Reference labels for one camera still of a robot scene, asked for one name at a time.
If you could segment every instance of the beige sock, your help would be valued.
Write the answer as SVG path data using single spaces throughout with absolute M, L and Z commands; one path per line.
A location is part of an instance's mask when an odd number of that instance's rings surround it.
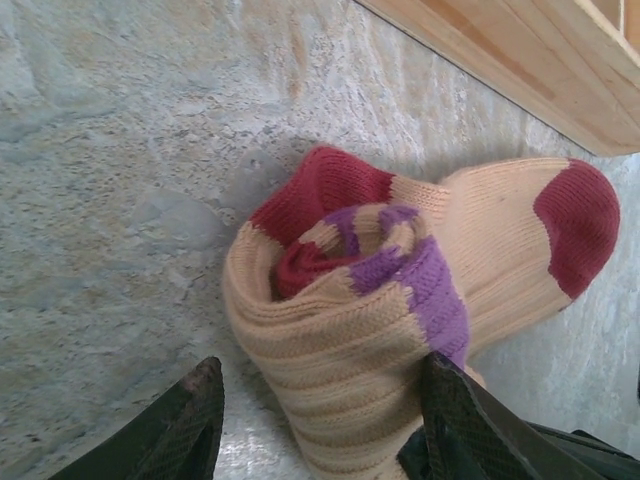
M 618 216 L 579 161 L 502 162 L 436 186 L 319 148 L 240 229 L 229 318 L 318 479 L 403 478 L 422 358 L 464 367 L 569 305 L 611 254 Z

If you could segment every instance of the wooden shelf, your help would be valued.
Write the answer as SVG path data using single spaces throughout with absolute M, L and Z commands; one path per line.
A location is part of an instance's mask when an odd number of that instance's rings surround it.
M 356 1 L 587 150 L 640 151 L 640 0 Z

